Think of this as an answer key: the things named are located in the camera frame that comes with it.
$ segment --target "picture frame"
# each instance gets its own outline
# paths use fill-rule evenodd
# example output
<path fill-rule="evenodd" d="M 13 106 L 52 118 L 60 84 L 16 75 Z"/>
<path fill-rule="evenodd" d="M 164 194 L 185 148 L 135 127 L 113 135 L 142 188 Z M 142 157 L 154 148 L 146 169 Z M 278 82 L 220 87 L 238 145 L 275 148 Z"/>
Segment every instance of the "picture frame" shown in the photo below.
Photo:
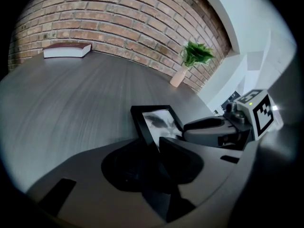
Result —
<path fill-rule="evenodd" d="M 170 113 L 170 115 L 174 119 L 174 123 L 177 130 L 181 132 L 181 136 L 179 137 L 179 139 L 183 140 L 182 123 L 170 105 L 134 105 L 131 107 L 131 114 L 137 133 L 139 137 L 144 140 L 148 149 L 153 151 L 154 153 L 156 153 L 155 150 L 157 150 L 158 153 L 158 146 L 153 139 L 153 136 L 146 122 L 147 119 L 145 119 L 143 114 L 157 112 L 159 113 L 159 111 L 167 111 Z"/>

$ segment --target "potted plant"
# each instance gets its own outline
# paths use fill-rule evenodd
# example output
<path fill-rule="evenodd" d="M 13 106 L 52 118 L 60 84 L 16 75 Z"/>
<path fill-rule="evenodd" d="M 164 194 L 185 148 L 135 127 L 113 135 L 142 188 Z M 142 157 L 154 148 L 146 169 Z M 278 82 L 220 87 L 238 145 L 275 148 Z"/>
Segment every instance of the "potted plant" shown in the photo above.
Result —
<path fill-rule="evenodd" d="M 178 72 L 175 73 L 170 81 L 174 87 L 178 87 L 184 80 L 185 75 L 189 68 L 195 63 L 206 63 L 209 59 L 214 58 L 211 54 L 212 49 L 205 46 L 205 44 L 188 42 L 187 46 L 183 49 L 183 65 Z"/>

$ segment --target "black and white square pattern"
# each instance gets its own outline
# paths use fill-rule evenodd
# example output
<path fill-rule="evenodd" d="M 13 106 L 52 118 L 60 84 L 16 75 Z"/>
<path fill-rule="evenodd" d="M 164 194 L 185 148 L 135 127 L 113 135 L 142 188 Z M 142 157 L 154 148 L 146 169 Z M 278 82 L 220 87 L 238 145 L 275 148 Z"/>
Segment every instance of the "black and white square pattern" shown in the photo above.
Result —
<path fill-rule="evenodd" d="M 240 98 L 238 101 L 246 104 L 248 101 L 251 101 L 254 97 L 256 97 L 259 93 L 261 93 L 263 90 L 260 89 L 253 89 L 249 91 L 246 95 L 244 95 L 242 98 Z"/>
<path fill-rule="evenodd" d="M 253 109 L 253 114 L 256 121 L 257 135 L 260 136 L 274 121 L 268 95 Z"/>

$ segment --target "black rectangular slot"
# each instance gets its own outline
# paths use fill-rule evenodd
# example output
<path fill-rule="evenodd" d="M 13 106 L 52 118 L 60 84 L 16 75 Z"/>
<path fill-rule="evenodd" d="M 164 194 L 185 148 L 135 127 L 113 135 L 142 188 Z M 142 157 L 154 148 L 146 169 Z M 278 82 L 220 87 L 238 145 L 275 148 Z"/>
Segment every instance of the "black rectangular slot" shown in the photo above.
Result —
<path fill-rule="evenodd" d="M 237 164 L 238 160 L 239 160 L 239 158 L 228 156 L 228 155 L 223 155 L 220 159 L 227 161 L 227 162 L 235 163 L 235 164 Z"/>
<path fill-rule="evenodd" d="M 39 206 L 52 216 L 57 216 L 62 205 L 73 190 L 76 182 L 70 179 L 61 179 L 39 202 Z"/>

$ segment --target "table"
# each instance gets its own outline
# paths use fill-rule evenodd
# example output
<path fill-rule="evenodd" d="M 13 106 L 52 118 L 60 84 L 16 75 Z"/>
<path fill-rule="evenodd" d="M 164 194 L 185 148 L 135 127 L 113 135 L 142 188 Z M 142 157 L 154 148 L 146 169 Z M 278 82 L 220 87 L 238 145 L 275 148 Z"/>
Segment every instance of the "table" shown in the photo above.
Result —
<path fill-rule="evenodd" d="M 132 105 L 171 105 L 182 124 L 211 116 L 184 83 L 135 62 L 90 52 L 39 54 L 0 82 L 0 143 L 7 171 L 25 192 L 82 151 L 138 137 Z"/>

